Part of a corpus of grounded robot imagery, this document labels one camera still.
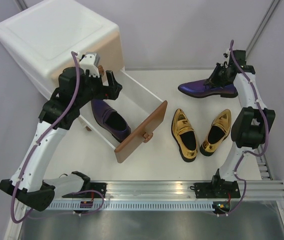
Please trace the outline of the purple metallic loafer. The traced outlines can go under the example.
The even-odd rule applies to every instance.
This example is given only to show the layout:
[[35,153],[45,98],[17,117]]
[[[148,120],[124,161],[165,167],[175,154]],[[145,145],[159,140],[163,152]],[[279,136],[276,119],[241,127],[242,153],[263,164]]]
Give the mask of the purple metallic loafer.
[[209,83],[206,79],[180,84],[178,90],[187,96],[197,99],[210,96],[220,96],[221,98],[235,98],[238,96],[238,92],[233,84],[216,86]]
[[107,130],[118,142],[121,143],[131,134],[128,123],[105,101],[93,99],[91,108],[97,124]]

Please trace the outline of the brown-front pulled-out drawer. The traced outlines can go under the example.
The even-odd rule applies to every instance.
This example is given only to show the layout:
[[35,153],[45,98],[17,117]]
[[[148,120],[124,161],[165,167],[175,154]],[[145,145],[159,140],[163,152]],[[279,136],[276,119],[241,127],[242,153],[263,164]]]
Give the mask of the brown-front pulled-out drawer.
[[106,100],[128,123],[132,133],[122,142],[116,141],[108,131],[95,121],[91,104],[81,108],[79,119],[95,131],[112,149],[118,163],[123,163],[144,142],[145,133],[154,133],[163,122],[168,102],[140,84],[121,70],[114,74],[123,89],[116,100]]

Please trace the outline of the beige drawer front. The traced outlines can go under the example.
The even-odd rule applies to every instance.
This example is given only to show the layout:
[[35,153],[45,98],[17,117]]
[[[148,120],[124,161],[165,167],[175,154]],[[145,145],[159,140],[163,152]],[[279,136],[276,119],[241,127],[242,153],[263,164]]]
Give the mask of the beige drawer front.
[[110,70],[114,73],[117,73],[124,67],[124,58],[119,31],[115,31],[102,38],[100,41],[90,47],[89,51],[95,52],[99,55],[99,65],[101,65],[104,70]]

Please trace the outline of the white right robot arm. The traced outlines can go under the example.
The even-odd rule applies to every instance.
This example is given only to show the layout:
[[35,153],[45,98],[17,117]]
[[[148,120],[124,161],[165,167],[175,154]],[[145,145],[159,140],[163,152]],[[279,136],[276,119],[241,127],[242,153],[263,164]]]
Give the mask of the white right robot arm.
[[261,99],[255,81],[255,70],[246,63],[246,52],[230,50],[227,65],[228,80],[232,80],[242,107],[231,128],[232,147],[224,164],[216,171],[207,187],[207,197],[238,199],[240,194],[238,170],[248,155],[260,145],[267,147],[275,111],[268,109]]

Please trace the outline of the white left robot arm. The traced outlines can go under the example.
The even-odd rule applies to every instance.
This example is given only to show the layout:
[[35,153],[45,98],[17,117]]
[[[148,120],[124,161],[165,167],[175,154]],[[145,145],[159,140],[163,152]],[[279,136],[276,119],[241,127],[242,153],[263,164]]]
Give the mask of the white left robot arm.
[[75,67],[63,70],[58,77],[59,86],[39,115],[33,146],[17,172],[0,182],[0,190],[39,212],[56,198],[70,197],[74,193],[86,198],[91,192],[90,178],[79,171],[66,177],[44,179],[57,146],[79,117],[80,109],[93,99],[116,100],[122,90],[111,70],[106,71],[108,85],[103,85],[101,77],[89,73]]

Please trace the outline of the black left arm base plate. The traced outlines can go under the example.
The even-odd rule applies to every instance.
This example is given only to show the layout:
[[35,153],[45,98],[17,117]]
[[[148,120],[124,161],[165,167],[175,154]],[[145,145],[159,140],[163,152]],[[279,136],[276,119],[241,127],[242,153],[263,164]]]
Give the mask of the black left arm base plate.
[[90,182],[89,185],[83,187],[79,192],[63,195],[62,198],[101,199],[105,197],[106,192],[106,182]]

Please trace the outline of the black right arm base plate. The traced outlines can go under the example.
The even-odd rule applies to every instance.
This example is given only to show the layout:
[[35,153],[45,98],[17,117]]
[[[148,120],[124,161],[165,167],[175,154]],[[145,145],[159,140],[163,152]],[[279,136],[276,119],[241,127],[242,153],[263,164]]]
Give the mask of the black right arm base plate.
[[198,182],[194,184],[197,199],[239,199],[241,197],[236,181],[213,185],[211,182]]

